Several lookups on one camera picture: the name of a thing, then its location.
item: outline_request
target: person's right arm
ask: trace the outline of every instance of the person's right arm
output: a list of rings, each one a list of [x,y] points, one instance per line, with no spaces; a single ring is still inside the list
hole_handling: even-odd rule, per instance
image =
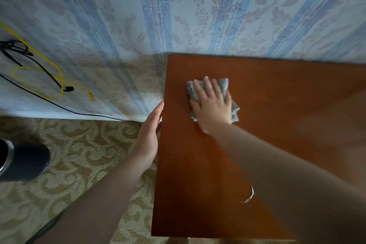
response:
[[[260,199],[300,243],[352,243],[366,239],[366,199],[338,177],[231,124],[231,97],[217,81],[195,81],[201,105],[191,105],[210,134],[252,183]]]

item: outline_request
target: wooden surface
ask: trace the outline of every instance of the wooden surface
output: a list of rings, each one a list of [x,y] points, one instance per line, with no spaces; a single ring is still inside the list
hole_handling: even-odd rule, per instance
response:
[[[364,189],[366,66],[169,55],[153,236],[292,238],[190,119],[186,82],[205,75],[229,78],[236,125]]]

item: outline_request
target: hand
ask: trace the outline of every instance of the hand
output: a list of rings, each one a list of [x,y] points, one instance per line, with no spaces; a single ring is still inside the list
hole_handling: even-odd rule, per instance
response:
[[[156,156],[158,151],[157,134],[160,131],[160,118],[164,102],[160,102],[157,107],[150,113],[146,121],[141,125],[137,136],[137,143],[135,144],[132,155],[141,157],[144,160],[145,170],[147,170]]]
[[[204,83],[206,92],[199,86],[197,80],[193,82],[201,106],[193,99],[190,100],[190,103],[202,131],[209,134],[210,127],[215,124],[231,124],[231,95],[227,90],[226,100],[224,101],[216,79],[212,80],[211,83],[208,77],[205,76]]]

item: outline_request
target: folded rag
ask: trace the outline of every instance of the folded rag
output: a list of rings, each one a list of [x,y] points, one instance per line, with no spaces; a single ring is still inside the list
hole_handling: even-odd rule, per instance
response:
[[[205,89],[205,84],[202,80],[199,80],[198,81],[199,85],[201,86],[202,89]],[[226,96],[226,90],[228,89],[229,87],[229,79],[228,78],[222,78],[222,79],[218,79],[217,80],[217,84],[220,86],[220,89],[221,89],[221,92],[222,92],[222,95],[225,99],[225,96]],[[188,95],[191,99],[197,101],[199,103],[199,97],[193,87],[193,81],[188,81],[187,82],[187,90],[188,90]],[[239,118],[238,118],[238,115],[237,115],[237,112],[239,111],[240,107],[237,106],[237,104],[235,103],[235,101],[232,101],[231,102],[231,120],[233,122],[237,122],[239,121]],[[194,114],[193,111],[191,111],[191,118],[196,122],[197,119],[196,119],[196,116]]]

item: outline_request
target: yellow cable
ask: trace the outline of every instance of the yellow cable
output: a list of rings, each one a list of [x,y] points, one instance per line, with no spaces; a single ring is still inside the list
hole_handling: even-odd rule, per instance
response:
[[[52,75],[55,79],[59,80],[61,82],[61,92],[59,94],[59,96],[57,98],[49,98],[47,96],[42,95],[41,93],[39,93],[38,91],[36,91],[32,86],[30,86],[29,84],[25,83],[25,81],[23,81],[22,79],[20,79],[17,75],[16,72],[19,69],[36,69],[38,71],[43,71],[42,69],[38,69],[38,68],[33,68],[33,67],[26,67],[26,66],[19,66],[16,67],[12,70],[12,75],[18,80],[20,81],[23,85],[25,85],[26,87],[28,87],[29,89],[31,89],[35,94],[41,96],[42,98],[48,99],[48,100],[58,100],[60,98],[62,98],[63,94],[64,94],[64,83],[70,84],[70,85],[74,85],[77,86],[81,89],[86,90],[87,92],[89,92],[89,97],[91,100],[94,100],[94,96],[93,94],[90,92],[89,89],[87,89],[86,87],[82,86],[82,85],[78,85],[78,84],[74,84],[71,82],[67,82],[64,80],[63,75],[62,75],[62,70],[60,69],[59,66],[57,66],[55,63],[53,63],[51,60],[48,60],[44,55],[42,55],[40,52],[38,52],[37,50],[35,50],[33,47],[31,47],[25,40],[23,40],[17,33],[15,33],[13,30],[11,30],[9,27],[7,27],[6,25],[4,25],[3,23],[0,22],[0,26],[2,26],[4,29],[6,29],[8,32],[10,32],[11,34],[13,34],[15,37],[18,38],[18,40],[20,40],[22,43],[25,44],[25,46],[27,46],[31,51],[33,51],[35,54],[37,54],[38,56],[42,57],[44,60],[46,60],[48,63],[50,63],[52,66],[54,66],[55,68],[57,68],[57,70],[59,71],[60,77],[56,77],[54,75]]]

